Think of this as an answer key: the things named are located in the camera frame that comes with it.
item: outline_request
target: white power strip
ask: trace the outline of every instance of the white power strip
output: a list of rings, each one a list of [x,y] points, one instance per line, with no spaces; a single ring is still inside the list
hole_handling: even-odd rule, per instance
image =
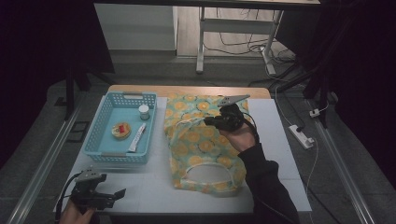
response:
[[[307,138],[303,132],[297,132],[297,125],[291,125],[289,126],[289,130],[293,135],[297,138],[297,140],[301,143],[301,145],[305,149],[309,149],[314,145],[314,139],[313,138]]]

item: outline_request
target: small white container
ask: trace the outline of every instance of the small white container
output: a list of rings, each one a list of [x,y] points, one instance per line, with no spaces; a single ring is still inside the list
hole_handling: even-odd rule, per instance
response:
[[[141,105],[139,106],[140,118],[143,120],[149,119],[149,106]]]

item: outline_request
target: round food item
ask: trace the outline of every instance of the round food item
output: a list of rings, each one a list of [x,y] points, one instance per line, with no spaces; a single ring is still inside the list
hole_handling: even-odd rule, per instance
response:
[[[117,139],[125,139],[131,133],[131,126],[127,122],[120,122],[113,126],[111,133]]]

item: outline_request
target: wooden floor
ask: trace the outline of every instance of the wooden floor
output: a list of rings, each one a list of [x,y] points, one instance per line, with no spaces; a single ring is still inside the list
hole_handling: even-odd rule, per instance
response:
[[[257,19],[260,21],[271,21],[273,18],[273,14],[273,10],[212,7],[205,9],[206,18],[223,18],[252,21]],[[199,43],[200,8],[178,7],[177,15],[177,55],[196,56]],[[249,52],[249,47],[265,44],[267,38],[268,35],[205,33],[204,44],[206,46],[206,49],[204,51],[204,55],[262,57],[259,52]],[[209,49],[219,49],[230,53]],[[275,42],[272,49],[276,53],[276,51],[285,49],[285,47],[280,43]]]

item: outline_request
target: hand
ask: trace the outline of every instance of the hand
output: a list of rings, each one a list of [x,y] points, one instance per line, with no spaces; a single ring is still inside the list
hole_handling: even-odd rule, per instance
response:
[[[239,152],[243,152],[246,149],[256,145],[253,132],[246,125],[246,123],[244,123],[240,129],[231,133],[223,130],[219,130],[219,132],[221,135],[224,135],[228,141],[230,141],[233,148]]]
[[[69,200],[62,213],[60,224],[89,224],[94,212],[94,208],[88,208],[87,212],[82,215],[76,205]]]

